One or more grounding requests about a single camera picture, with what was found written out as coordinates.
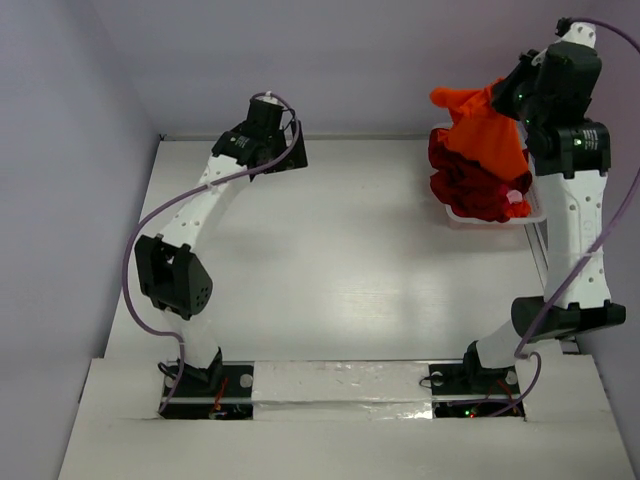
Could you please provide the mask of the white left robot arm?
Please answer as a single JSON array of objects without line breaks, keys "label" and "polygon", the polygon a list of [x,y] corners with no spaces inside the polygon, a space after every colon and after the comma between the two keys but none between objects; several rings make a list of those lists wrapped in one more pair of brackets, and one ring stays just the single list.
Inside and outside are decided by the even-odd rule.
[{"label": "white left robot arm", "polygon": [[179,196],[168,223],[154,235],[137,237],[133,253],[140,291],[179,337],[176,364],[161,369],[178,392],[215,395],[223,382],[222,351],[205,312],[214,281],[200,258],[202,250],[256,176],[307,165],[294,108],[272,92],[257,93],[246,118],[218,138],[197,185]]}]

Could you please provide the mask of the orange t-shirt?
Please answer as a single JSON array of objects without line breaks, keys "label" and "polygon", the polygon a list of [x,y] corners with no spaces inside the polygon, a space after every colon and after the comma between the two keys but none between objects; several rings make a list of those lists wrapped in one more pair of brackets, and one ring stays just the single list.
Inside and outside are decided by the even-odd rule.
[{"label": "orange t-shirt", "polygon": [[482,89],[437,87],[431,102],[449,112],[452,126],[441,141],[452,152],[509,182],[529,171],[516,121],[491,105],[497,81]]}]

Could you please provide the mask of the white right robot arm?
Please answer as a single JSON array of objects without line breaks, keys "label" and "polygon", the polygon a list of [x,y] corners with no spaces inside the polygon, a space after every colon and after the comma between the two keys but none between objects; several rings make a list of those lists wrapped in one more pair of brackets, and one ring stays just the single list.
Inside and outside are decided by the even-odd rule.
[{"label": "white right robot arm", "polygon": [[548,271],[543,295],[515,299],[509,320],[467,348],[458,377],[474,393],[504,377],[535,343],[626,320],[604,273],[610,133],[586,115],[601,69],[593,47],[561,40],[522,55],[492,91],[493,108],[525,128],[547,209]]}]

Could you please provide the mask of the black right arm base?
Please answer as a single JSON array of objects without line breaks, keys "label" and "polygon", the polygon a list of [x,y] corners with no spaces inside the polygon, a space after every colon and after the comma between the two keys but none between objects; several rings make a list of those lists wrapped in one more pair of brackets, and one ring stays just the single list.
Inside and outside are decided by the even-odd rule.
[{"label": "black right arm base", "polygon": [[419,385],[431,392],[433,415],[438,419],[488,417],[520,396],[514,367],[470,380],[461,362],[435,363]]}]

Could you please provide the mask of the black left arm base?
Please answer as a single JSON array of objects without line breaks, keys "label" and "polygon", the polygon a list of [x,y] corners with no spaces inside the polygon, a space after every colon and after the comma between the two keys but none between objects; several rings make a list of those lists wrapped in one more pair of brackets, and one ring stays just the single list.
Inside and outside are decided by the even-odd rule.
[{"label": "black left arm base", "polygon": [[186,368],[176,392],[160,412],[171,420],[251,420],[254,364],[230,362],[222,366],[219,385],[210,388]]}]

